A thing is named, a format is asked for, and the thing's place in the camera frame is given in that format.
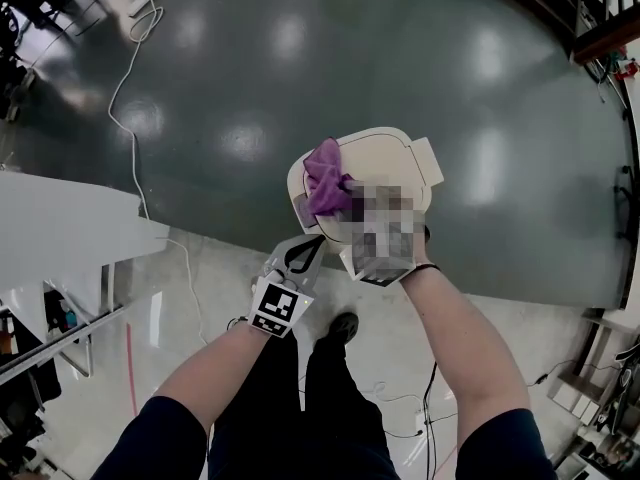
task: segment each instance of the foot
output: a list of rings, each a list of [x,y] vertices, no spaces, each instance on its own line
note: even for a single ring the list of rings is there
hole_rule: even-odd
[[[331,322],[327,336],[332,336],[346,345],[357,334],[359,322],[360,319],[355,313],[341,313]]]

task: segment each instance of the wrist strap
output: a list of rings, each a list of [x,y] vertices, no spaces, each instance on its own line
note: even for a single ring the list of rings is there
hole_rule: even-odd
[[[440,267],[435,263],[423,263],[422,265],[416,265],[416,268],[413,269],[413,272],[417,272],[418,270],[425,270],[427,268],[435,268],[438,272],[441,272]]]

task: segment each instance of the power strip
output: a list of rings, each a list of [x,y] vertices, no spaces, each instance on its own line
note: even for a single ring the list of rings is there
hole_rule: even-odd
[[[136,14],[138,14],[142,8],[147,5],[151,0],[134,0],[129,6],[129,17],[133,18]]]

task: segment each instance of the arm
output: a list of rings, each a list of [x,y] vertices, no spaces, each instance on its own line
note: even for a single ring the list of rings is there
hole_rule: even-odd
[[[249,375],[269,335],[240,322],[187,359],[154,396],[172,398],[207,434]]]
[[[429,262],[423,246],[416,256],[418,263]],[[529,408],[526,384],[506,343],[442,273],[433,268],[419,270],[401,283],[456,397],[458,447],[495,416]]]

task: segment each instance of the person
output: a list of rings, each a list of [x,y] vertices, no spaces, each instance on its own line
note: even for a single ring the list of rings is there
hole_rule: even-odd
[[[418,243],[416,263],[432,265]],[[556,478],[527,386],[493,325],[435,266],[401,283],[457,401],[456,478]],[[397,479],[380,410],[347,368],[357,328],[358,317],[342,313],[317,341],[301,411],[293,333],[270,338],[237,323],[158,388],[93,479],[197,479],[214,424],[209,479]]]

